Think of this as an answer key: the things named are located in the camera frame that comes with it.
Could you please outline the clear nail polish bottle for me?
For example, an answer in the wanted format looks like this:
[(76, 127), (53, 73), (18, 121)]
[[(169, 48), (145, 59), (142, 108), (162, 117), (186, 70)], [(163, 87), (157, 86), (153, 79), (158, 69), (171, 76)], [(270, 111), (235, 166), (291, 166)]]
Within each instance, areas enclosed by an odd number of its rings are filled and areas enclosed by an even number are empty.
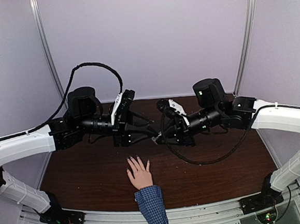
[(152, 141), (155, 143), (155, 144), (161, 144), (163, 142), (163, 137), (162, 137), (162, 133), (159, 132), (157, 136), (155, 137), (152, 137)]

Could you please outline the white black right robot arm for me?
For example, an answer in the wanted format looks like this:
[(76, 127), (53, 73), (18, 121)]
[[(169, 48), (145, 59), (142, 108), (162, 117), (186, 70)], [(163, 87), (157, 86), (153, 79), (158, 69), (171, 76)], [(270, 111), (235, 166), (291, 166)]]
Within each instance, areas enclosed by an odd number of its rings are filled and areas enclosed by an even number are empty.
[[(162, 99), (157, 108), (169, 123), (161, 122), (161, 130), (153, 139), (156, 144), (194, 146), (194, 135), (209, 131), (212, 127), (249, 130), (274, 129), (300, 133), (300, 106), (267, 102), (252, 97), (236, 97), (232, 101), (219, 79), (208, 78), (193, 85), (201, 109), (187, 115), (183, 107), (173, 100)], [(261, 207), (269, 207), (294, 180), (300, 177), (300, 149), (281, 168), (265, 178), (262, 192), (257, 196)]]

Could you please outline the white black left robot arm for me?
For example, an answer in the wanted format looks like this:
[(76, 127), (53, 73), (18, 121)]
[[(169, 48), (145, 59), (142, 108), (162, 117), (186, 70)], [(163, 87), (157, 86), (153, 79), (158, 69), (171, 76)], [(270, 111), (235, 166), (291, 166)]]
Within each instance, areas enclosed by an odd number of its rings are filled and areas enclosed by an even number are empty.
[(63, 224), (67, 214), (54, 194), (16, 180), (3, 165), (35, 154), (68, 149), (81, 142), (85, 135), (112, 137), (116, 147), (129, 147), (156, 136), (157, 132), (150, 126), (152, 120), (130, 110), (134, 96), (133, 90), (118, 94), (111, 112), (105, 114), (95, 89), (80, 87), (68, 94), (68, 110), (63, 117), (32, 131), (0, 137), (0, 195), (45, 214), (54, 224)]

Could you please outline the mannequin hand with painted nails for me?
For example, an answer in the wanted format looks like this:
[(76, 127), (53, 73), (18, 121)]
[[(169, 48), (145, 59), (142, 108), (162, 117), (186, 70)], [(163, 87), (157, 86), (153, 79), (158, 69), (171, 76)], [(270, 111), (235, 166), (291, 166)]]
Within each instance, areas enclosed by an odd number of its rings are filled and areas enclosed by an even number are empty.
[(139, 156), (136, 158), (130, 157), (127, 159), (127, 163), (130, 169), (127, 169), (127, 175), (130, 179), (131, 184), (137, 189), (141, 190), (143, 188), (153, 186), (153, 178), (150, 172), (150, 161), (143, 164), (142, 159)]

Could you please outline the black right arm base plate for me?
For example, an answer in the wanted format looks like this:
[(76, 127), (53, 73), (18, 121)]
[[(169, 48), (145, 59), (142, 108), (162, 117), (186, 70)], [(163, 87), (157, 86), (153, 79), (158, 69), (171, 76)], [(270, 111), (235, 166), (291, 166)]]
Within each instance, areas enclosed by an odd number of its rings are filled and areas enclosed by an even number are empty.
[(258, 212), (266, 208), (274, 207), (276, 204), (283, 202), (283, 196), (259, 193), (248, 196), (239, 200), (240, 207), (244, 215)]

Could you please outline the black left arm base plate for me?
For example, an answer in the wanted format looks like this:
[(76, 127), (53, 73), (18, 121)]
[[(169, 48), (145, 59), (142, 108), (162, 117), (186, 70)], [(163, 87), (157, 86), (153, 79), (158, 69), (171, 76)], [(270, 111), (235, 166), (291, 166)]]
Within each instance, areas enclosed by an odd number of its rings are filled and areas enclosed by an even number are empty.
[(62, 210), (60, 214), (46, 214), (38, 213), (40, 216), (39, 221), (46, 224), (83, 224), (83, 212)]

